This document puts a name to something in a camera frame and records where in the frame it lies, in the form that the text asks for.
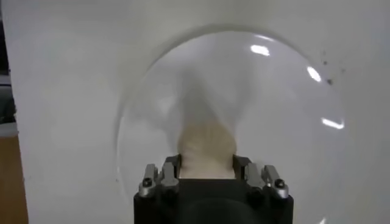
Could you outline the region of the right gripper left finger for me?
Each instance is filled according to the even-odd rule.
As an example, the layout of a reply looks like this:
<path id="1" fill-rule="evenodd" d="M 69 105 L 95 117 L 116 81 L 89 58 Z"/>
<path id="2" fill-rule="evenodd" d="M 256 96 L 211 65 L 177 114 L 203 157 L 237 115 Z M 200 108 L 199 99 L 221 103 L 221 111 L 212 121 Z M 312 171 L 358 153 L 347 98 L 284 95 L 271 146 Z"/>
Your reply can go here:
<path id="1" fill-rule="evenodd" d="M 142 182 L 138 186 L 138 195 L 152 198 L 161 192 L 163 195 L 175 195 L 179 191 L 181 156 L 169 156 L 165 159 L 161 171 L 155 164 L 148 164 Z"/>

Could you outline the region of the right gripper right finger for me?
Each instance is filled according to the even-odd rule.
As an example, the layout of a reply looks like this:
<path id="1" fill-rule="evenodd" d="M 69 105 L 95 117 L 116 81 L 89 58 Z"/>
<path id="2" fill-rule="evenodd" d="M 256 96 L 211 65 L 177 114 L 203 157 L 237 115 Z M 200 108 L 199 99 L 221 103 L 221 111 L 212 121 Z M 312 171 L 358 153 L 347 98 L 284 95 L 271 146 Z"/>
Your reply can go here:
<path id="1" fill-rule="evenodd" d="M 289 197 L 289 187 L 274 166 L 265 165 L 259 169 L 249 158 L 233 155 L 233 169 L 236 179 L 244 180 L 251 189 L 267 190 L 279 200 Z"/>

